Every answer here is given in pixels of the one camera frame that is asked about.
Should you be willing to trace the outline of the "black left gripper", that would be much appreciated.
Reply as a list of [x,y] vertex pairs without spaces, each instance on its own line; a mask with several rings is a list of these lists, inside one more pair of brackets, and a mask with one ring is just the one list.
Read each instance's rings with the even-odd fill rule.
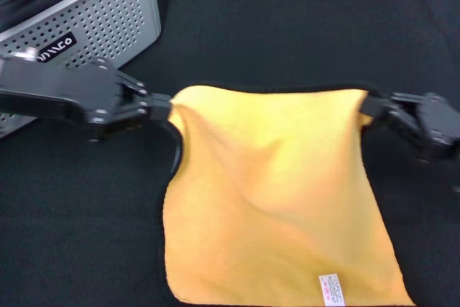
[[[72,70],[17,57],[1,59],[1,112],[15,116],[54,119],[79,125],[99,141],[121,103],[169,101],[170,96],[148,91],[137,79],[116,71],[111,63],[91,61]],[[124,106],[123,129],[164,122],[171,106]]]

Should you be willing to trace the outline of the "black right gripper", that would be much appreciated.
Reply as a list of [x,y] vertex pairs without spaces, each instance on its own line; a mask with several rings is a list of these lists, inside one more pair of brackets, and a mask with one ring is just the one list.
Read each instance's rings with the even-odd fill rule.
[[415,120],[400,108],[408,104],[416,104],[420,159],[426,162],[458,160],[459,111],[438,94],[392,93],[383,96],[370,93],[362,102],[360,113],[370,118],[370,128],[386,128],[406,139],[415,139]]

